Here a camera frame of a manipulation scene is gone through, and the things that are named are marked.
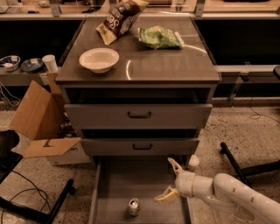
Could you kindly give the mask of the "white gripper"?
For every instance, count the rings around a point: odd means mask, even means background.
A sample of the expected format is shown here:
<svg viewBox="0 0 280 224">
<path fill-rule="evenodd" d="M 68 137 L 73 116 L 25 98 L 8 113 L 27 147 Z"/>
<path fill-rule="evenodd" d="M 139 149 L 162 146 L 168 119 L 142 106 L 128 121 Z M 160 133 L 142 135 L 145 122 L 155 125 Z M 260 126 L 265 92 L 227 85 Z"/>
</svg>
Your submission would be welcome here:
<svg viewBox="0 0 280 224">
<path fill-rule="evenodd" d="M 176 188 L 169 185 L 162 194 L 154 198 L 156 202 L 171 202 L 177 199 L 179 195 L 186 198 L 205 199 L 214 194 L 214 181 L 211 178 L 197 175 L 194 172 L 183 171 L 181 165 L 171 157 L 168 158 L 168 162 L 177 175 L 175 179 Z"/>
</svg>

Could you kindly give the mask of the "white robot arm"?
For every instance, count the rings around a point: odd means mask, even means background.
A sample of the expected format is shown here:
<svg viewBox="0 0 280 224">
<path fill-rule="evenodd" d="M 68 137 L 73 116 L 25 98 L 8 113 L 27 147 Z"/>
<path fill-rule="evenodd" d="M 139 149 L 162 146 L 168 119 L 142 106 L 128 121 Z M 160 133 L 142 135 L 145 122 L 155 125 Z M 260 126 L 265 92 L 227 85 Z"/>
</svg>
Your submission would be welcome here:
<svg viewBox="0 0 280 224">
<path fill-rule="evenodd" d="M 173 158 L 168 162 L 176 175 L 175 187 L 170 185 L 155 198 L 164 203 L 178 197 L 199 198 L 210 207 L 233 214 L 242 207 L 265 224 L 280 224 L 280 204 L 243 184 L 237 178 L 219 173 L 213 178 L 184 170 Z"/>
</svg>

